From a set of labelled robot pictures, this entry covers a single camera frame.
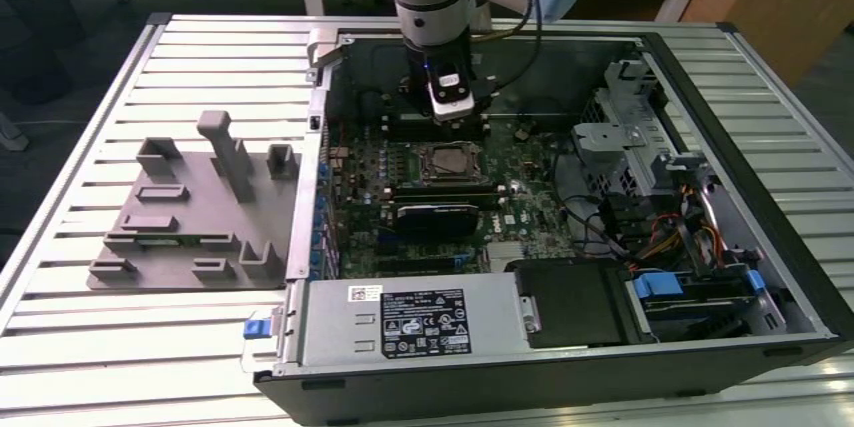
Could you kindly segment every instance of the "cable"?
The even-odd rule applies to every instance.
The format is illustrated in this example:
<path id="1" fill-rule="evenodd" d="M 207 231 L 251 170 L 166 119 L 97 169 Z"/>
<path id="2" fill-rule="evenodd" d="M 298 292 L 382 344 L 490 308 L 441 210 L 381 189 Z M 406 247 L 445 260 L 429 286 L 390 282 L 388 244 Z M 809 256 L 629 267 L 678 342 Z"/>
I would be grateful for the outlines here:
<path id="1" fill-rule="evenodd" d="M 676 217 L 680 217 L 680 214 L 664 214 L 656 218 L 656 221 L 653 222 L 653 235 L 650 235 L 650 244 L 653 244 L 653 241 L 656 240 L 656 234 L 658 234 L 658 223 L 665 219 L 673 219 Z"/>
<path id="2" fill-rule="evenodd" d="M 51 124 L 89 124 L 86 120 L 34 120 L 30 122 L 15 122 L 13 125 L 51 125 Z"/>
<path id="3" fill-rule="evenodd" d="M 500 82 L 496 86 L 496 92 L 505 89 L 510 84 L 513 84 L 517 80 L 522 78 L 525 73 L 529 71 L 537 58 L 540 57 L 541 44 L 544 42 L 544 9 L 541 8 L 540 0 L 530 0 L 533 4 L 533 8 L 537 9 L 537 30 L 534 34 L 534 52 L 532 52 L 532 57 L 529 58 L 526 64 L 522 66 L 522 69 L 510 76 L 504 82 Z"/>
<path id="4" fill-rule="evenodd" d="M 517 24 L 513 29 L 502 30 L 498 32 L 493 32 L 492 34 L 485 34 L 478 37 L 472 38 L 473 43 L 489 42 L 492 40 L 505 39 L 512 35 L 517 35 L 522 32 L 522 29 L 526 25 L 529 25 L 529 21 L 532 20 L 532 13 L 534 11 L 534 0 L 528 0 L 528 5 L 525 6 L 525 13 L 522 14 L 522 20 Z"/>

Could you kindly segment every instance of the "aluminum extrusion table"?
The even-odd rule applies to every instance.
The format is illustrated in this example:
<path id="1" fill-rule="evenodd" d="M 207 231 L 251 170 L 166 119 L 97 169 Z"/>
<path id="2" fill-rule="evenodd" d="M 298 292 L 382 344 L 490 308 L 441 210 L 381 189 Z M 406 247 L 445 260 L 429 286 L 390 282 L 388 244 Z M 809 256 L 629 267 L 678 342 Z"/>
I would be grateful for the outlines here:
<path id="1" fill-rule="evenodd" d="M 102 248 L 139 173 L 147 136 L 207 149 L 206 108 L 227 109 L 250 151 L 300 151 L 313 90 L 314 27 L 394 28 L 396 19 L 155 16 L 0 274 L 5 427 L 296 425 L 245 373 L 243 320 L 280 291 L 93 292 Z M 497 28 L 510 25 L 497 22 Z M 654 30 L 747 154 L 843 294 L 854 305 L 854 164 L 736 33 L 715 25 L 566 22 L 558 28 Z M 684 133 L 685 123 L 674 124 Z M 275 341 L 257 360 L 273 360 Z M 851 425 L 854 358 L 771 372 L 721 394 L 412 421 L 400 425 Z"/>

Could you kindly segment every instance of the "warning label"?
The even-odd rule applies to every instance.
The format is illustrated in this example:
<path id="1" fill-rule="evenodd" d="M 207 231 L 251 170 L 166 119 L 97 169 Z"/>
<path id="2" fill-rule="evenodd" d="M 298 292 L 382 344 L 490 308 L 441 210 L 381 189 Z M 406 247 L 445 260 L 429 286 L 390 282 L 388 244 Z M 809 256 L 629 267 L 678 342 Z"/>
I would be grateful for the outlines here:
<path id="1" fill-rule="evenodd" d="M 462 289 L 382 294 L 381 325 L 389 359 L 472 353 Z"/>

